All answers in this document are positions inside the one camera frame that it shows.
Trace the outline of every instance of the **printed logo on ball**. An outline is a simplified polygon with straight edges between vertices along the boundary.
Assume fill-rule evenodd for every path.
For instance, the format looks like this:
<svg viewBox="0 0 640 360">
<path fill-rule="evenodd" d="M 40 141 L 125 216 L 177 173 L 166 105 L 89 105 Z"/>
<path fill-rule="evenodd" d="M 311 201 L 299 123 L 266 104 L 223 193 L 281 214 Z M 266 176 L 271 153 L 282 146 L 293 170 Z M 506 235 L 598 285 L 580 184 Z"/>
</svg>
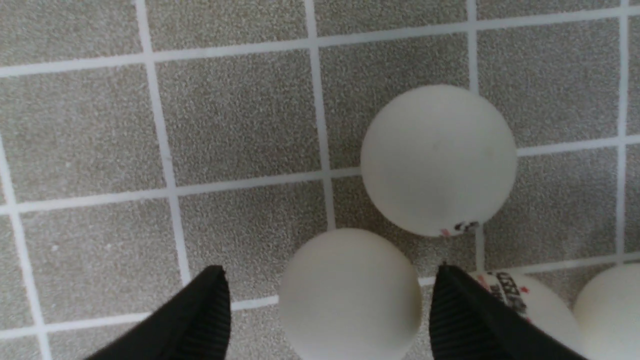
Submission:
<svg viewBox="0 0 640 360">
<path fill-rule="evenodd" d="M 522 298 L 522 293 L 529 293 L 526 286 L 519 287 L 506 272 L 488 272 L 486 275 L 477 275 L 476 280 L 496 299 L 531 322 L 527 314 L 527 304 Z"/>
</svg>

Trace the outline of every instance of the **gray tile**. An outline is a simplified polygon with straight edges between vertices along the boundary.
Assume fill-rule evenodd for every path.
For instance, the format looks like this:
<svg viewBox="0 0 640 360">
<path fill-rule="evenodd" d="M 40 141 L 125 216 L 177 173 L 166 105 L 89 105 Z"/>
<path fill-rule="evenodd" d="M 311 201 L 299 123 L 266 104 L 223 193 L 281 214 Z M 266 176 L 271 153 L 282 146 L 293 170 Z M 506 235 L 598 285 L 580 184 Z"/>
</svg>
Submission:
<svg viewBox="0 0 640 360">
<path fill-rule="evenodd" d="M 477 0 L 478 19 L 496 19 L 614 8 L 620 0 Z"/>
<path fill-rule="evenodd" d="M 316 0 L 318 36 L 467 21 L 465 0 Z"/>
<path fill-rule="evenodd" d="M 333 205 L 338 228 L 365 229 L 391 241 L 411 260 L 420 276 L 435 275 L 443 261 L 467 271 L 476 269 L 476 245 L 472 234 L 425 238 L 400 229 L 375 208 L 360 176 L 333 180 Z"/>
<path fill-rule="evenodd" d="M 413 341 L 413 346 L 403 360 L 433 360 L 431 340 L 429 337 L 429 312 L 431 311 L 431 295 L 433 286 L 422 287 L 422 325 Z"/>
<path fill-rule="evenodd" d="M 485 226 L 486 266 L 615 253 L 616 148 L 519 159 L 511 196 Z"/>
<path fill-rule="evenodd" d="M 22 216 L 46 322 L 152 311 L 180 290 L 166 199 Z"/>
<path fill-rule="evenodd" d="M 627 134 L 640 133 L 640 17 L 629 17 Z"/>
<path fill-rule="evenodd" d="M 82 360 L 116 340 L 135 323 L 94 327 L 49 334 L 49 346 L 53 360 Z"/>
<path fill-rule="evenodd" d="M 582 268 L 527 274 L 527 276 L 531 276 L 547 285 L 554 293 L 560 296 L 570 309 L 573 309 L 573 303 L 585 285 L 596 275 L 612 266 L 614 264 L 585 266 Z"/>
<path fill-rule="evenodd" d="M 616 136 L 617 19 L 480 31 L 482 96 L 519 147 Z"/>
<path fill-rule="evenodd" d="M 0 330 L 33 325 L 8 217 L 0 217 L 0 284 Z"/>
<path fill-rule="evenodd" d="M 2 185 L 2 181 L 0 181 L 0 205 L 5 204 L 4 200 L 4 186 Z"/>
<path fill-rule="evenodd" d="M 625 252 L 640 251 L 640 145 L 627 146 Z"/>
<path fill-rule="evenodd" d="M 286 340 L 277 306 L 234 311 L 227 360 L 301 360 Z"/>
<path fill-rule="evenodd" d="M 161 63 L 158 78 L 178 185 L 320 169 L 308 52 Z"/>
<path fill-rule="evenodd" d="M 291 256 L 327 227 L 320 181 L 189 195 L 180 209 L 191 273 L 223 265 L 233 300 L 276 294 Z"/>
<path fill-rule="evenodd" d="M 164 186 L 142 65 L 0 79 L 18 201 Z"/>
<path fill-rule="evenodd" d="M 3 0 L 0 66 L 142 52 L 131 0 Z"/>
<path fill-rule="evenodd" d="M 421 85 L 468 87 L 465 34 L 320 49 L 332 168 L 360 164 L 360 147 L 377 112 Z"/>
<path fill-rule="evenodd" d="M 302 0 L 147 1 L 154 50 L 307 37 Z"/>
<path fill-rule="evenodd" d="M 0 359 L 41 360 L 38 340 L 35 336 L 0 339 Z"/>
</svg>

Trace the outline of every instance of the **tile floor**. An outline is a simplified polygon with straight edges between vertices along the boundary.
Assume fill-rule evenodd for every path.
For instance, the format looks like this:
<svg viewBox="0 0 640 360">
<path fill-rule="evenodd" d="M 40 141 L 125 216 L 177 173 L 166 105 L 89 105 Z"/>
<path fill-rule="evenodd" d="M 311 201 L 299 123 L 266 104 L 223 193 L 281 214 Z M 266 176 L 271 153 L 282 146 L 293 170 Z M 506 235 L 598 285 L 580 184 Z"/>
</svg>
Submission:
<svg viewBox="0 0 640 360">
<path fill-rule="evenodd" d="M 640 259 L 639 5 L 2 1 L 0 359 L 81 359 L 217 263 L 228 358 L 296 360 L 274 295 L 334 227 L 396 244 L 426 309 L 444 260 L 526 272 L 570 306 Z M 437 83 L 494 103 L 521 155 L 475 236 L 398 229 L 357 168 L 375 113 Z M 426 311 L 407 360 L 431 358 L 427 328 Z"/>
</svg>

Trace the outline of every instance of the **ping pong ball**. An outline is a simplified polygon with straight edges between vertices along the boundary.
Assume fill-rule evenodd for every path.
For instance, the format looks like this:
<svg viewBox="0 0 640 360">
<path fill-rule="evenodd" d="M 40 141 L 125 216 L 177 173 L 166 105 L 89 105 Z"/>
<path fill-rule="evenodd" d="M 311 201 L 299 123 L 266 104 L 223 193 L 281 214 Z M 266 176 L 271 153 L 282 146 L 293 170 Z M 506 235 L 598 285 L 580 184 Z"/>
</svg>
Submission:
<svg viewBox="0 0 640 360">
<path fill-rule="evenodd" d="M 455 235 L 489 220 L 509 196 L 517 155 L 506 121 L 485 98 L 423 86 L 388 103 L 362 144 L 362 179 L 391 222 Z"/>
<path fill-rule="evenodd" d="M 303 360 L 401 360 L 422 319 L 409 260 L 384 238 L 358 229 L 304 244 L 279 296 L 282 327 Z"/>
<path fill-rule="evenodd" d="M 547 335 L 576 353 L 583 353 L 578 323 L 551 289 L 532 277 L 506 272 L 477 274 L 474 279 Z"/>
<path fill-rule="evenodd" d="M 640 358 L 640 264 L 617 266 L 591 280 L 573 307 L 590 360 Z"/>
</svg>

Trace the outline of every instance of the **ribbed black rubber pad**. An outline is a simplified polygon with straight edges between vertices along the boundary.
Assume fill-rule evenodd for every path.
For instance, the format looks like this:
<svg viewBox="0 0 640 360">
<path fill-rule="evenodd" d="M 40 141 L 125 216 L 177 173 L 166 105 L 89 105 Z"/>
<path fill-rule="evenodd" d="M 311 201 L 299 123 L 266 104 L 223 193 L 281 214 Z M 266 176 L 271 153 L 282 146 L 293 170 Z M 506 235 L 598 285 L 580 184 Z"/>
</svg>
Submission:
<svg viewBox="0 0 640 360">
<path fill-rule="evenodd" d="M 88 360 L 224 360 L 231 335 L 225 272 L 209 266 L 140 324 Z"/>
<path fill-rule="evenodd" d="M 231 334 L 231 301 L 227 280 L 222 277 L 196 314 L 171 360 L 224 359 Z"/>
<path fill-rule="evenodd" d="M 586 360 L 456 266 L 442 265 L 436 276 L 429 336 L 434 360 Z"/>
</svg>

